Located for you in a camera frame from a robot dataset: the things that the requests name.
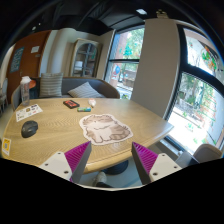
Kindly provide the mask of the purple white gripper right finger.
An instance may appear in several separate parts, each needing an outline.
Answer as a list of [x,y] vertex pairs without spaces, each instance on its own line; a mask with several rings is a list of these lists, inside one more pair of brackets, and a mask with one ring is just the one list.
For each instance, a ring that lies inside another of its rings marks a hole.
[[156,154],[136,142],[132,143],[131,151],[143,185],[181,170],[181,167],[166,153]]

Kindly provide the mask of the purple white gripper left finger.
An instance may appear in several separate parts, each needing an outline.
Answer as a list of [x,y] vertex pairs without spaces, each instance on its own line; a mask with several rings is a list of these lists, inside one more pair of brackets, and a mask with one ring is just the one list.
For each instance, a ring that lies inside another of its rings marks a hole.
[[56,152],[40,165],[40,168],[72,183],[78,183],[83,175],[91,153],[91,142],[85,142],[75,148]]

